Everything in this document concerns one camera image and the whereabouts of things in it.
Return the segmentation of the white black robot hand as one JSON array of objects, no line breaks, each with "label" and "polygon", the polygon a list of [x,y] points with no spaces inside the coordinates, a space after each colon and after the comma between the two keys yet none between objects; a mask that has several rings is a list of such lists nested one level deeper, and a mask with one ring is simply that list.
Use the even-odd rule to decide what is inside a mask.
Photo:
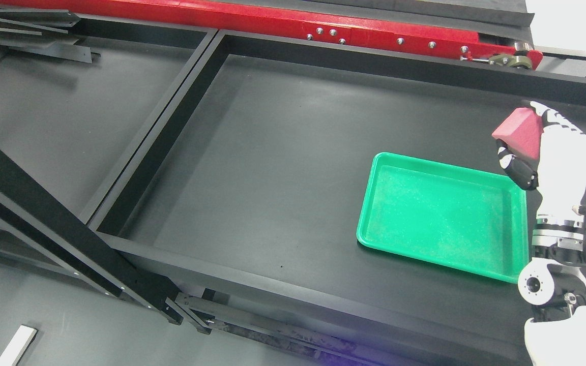
[{"label": "white black robot hand", "polygon": [[542,103],[530,101],[525,107],[543,123],[539,159],[522,158],[495,139],[499,165],[521,189],[539,192],[538,219],[582,222],[578,208],[586,190],[586,134]]}]

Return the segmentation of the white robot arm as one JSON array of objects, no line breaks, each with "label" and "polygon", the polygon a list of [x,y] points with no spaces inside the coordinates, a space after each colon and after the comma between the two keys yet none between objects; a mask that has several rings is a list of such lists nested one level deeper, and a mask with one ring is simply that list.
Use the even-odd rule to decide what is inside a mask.
[{"label": "white robot arm", "polygon": [[586,365],[586,269],[581,221],[537,218],[518,290],[532,315],[524,344],[533,365]]}]

